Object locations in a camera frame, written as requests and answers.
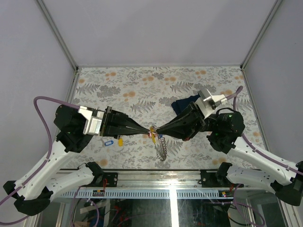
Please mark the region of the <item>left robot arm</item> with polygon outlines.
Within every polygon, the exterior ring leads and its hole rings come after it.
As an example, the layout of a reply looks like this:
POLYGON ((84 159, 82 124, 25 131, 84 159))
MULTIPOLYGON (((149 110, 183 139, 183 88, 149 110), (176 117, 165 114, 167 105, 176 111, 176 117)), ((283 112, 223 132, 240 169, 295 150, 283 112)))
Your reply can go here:
POLYGON ((148 134, 128 115, 111 107, 97 110, 80 106, 78 109, 60 105, 54 124, 60 130, 45 156, 22 178, 7 181, 3 188, 15 199, 18 212, 34 216, 42 212, 55 198, 81 187, 103 186, 104 171, 94 161, 85 163, 77 171, 55 178, 54 175, 70 159, 76 157, 94 136, 113 137, 148 134))

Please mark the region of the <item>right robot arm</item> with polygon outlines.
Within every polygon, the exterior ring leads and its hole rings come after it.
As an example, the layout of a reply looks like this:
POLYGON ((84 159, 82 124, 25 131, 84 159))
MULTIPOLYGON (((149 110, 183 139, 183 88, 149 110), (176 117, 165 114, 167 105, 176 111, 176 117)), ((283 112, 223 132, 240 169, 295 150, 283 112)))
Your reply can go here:
POLYGON ((181 114, 156 131, 183 141, 192 139, 198 132, 210 132, 207 139, 214 150, 256 167, 244 169, 230 163, 221 164, 216 172, 220 186, 233 183, 257 187, 287 204, 299 206, 303 197, 303 163, 286 160, 253 145, 242 134, 244 129, 240 112, 230 109, 222 113, 215 105, 191 102, 181 114))

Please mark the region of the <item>metal keyring with yellow handle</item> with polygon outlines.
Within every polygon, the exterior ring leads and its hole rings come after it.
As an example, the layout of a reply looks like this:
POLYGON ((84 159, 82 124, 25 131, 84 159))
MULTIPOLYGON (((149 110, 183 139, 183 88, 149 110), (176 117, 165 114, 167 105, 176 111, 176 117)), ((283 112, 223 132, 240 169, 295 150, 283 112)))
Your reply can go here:
POLYGON ((160 159, 161 162, 164 162, 167 158, 166 140, 163 135, 158 134, 156 126, 151 126, 149 132, 152 133, 151 140, 157 151, 157 157, 160 159))

